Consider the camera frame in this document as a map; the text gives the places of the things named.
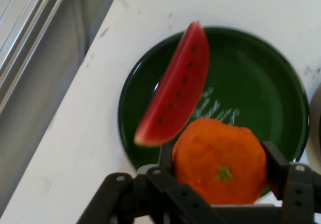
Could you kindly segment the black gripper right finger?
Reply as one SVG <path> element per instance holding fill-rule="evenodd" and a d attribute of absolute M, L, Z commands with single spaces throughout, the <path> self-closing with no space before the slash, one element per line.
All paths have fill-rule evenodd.
<path fill-rule="evenodd" d="M 267 184 L 282 201 L 280 223 L 315 223 L 320 213 L 320 174 L 309 166 L 289 162 L 270 142 L 261 142 L 267 158 Z"/>

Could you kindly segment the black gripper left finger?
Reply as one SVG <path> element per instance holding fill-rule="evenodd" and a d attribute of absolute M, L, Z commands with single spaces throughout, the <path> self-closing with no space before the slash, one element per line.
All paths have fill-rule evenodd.
<path fill-rule="evenodd" d="M 171 144 L 163 144 L 158 165 L 135 178 L 108 175 L 78 223 L 133 223 L 144 215 L 154 223 L 216 223 L 214 210 L 172 176 L 172 150 Z"/>

